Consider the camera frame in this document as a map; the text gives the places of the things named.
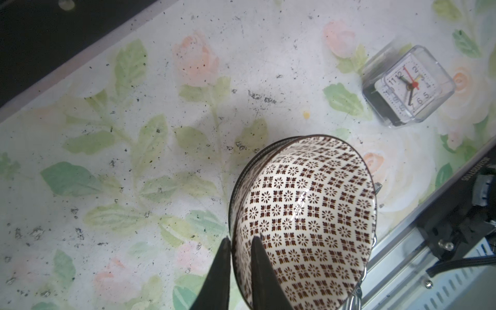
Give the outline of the black white dotted bowl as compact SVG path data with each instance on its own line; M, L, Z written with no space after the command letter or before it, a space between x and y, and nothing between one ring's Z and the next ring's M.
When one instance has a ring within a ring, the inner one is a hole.
M262 244L295 309L338 309L366 275L377 203L362 156L328 135L283 139L244 168L229 206L233 267L253 303L251 242Z

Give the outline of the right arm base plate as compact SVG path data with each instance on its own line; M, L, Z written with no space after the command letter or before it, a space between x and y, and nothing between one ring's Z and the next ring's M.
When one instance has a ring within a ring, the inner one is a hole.
M434 200L420 215L417 228L438 259L426 270L430 278L455 269L495 265L494 254L464 257L495 234L495 148Z

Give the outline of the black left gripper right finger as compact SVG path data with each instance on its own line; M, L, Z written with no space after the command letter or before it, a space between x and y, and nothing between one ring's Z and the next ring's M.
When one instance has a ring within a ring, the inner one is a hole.
M251 281L253 309L293 309L280 287L259 236L253 237L251 245Z

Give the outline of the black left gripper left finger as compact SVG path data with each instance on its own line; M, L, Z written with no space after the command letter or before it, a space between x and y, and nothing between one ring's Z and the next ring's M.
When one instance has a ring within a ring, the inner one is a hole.
M231 279L231 240L224 238L190 310L227 310Z

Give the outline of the small clear square clock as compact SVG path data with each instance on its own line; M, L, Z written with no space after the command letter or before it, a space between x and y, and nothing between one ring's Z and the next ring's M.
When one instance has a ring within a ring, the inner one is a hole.
M373 58L362 94L390 128L421 123L446 102L456 84L432 53L416 45L399 54L384 49Z

